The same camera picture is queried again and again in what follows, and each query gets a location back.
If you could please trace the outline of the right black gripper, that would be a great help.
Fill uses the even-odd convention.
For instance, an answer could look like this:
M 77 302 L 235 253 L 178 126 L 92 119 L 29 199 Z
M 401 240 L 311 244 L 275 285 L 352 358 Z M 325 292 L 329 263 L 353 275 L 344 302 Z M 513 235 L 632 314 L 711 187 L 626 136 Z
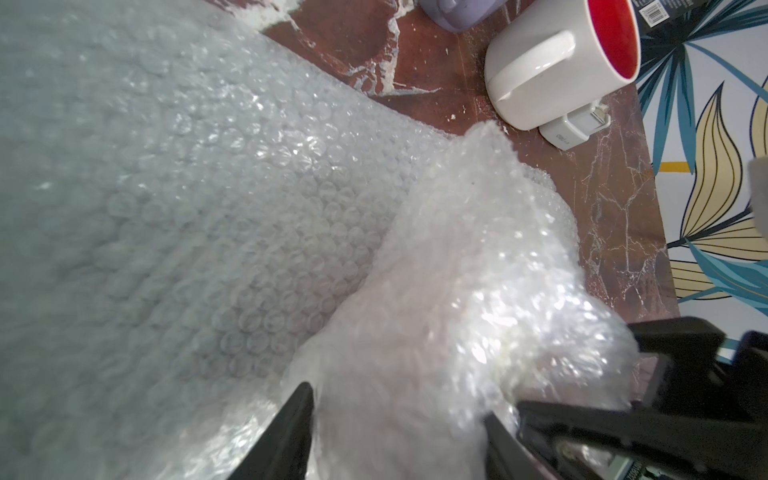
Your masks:
M 563 479 L 592 476 L 564 455 L 566 443 L 684 479 L 766 478 L 766 334 L 746 332 L 725 364 L 716 358 L 725 334 L 704 319 L 634 323 L 630 330 L 641 352 L 659 357 L 649 405 L 611 411 L 522 402 L 519 441 Z

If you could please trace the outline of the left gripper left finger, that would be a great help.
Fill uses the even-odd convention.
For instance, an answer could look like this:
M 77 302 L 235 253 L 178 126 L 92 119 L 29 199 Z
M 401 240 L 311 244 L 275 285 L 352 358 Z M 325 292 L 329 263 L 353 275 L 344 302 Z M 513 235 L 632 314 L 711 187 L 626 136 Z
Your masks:
M 229 480 L 306 478 L 313 436 L 314 392 L 300 383 Z

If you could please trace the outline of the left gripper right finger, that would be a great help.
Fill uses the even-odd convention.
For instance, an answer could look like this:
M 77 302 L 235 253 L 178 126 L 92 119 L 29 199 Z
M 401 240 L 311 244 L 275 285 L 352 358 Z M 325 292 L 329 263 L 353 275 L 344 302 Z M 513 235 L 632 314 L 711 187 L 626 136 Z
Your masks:
M 536 480 L 541 478 L 538 467 L 525 449 L 512 437 L 502 422 L 489 414 L 484 419 L 487 431 L 485 460 L 488 480 Z

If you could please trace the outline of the clear bubble wrap sheet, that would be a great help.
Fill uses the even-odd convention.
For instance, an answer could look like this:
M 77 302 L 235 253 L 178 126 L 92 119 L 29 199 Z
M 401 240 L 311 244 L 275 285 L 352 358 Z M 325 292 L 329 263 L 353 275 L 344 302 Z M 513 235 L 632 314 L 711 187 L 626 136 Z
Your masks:
M 1 5 L 1 475 L 224 479 L 292 389 L 310 474 L 473 479 L 483 417 L 625 410 L 574 218 L 202 1 Z

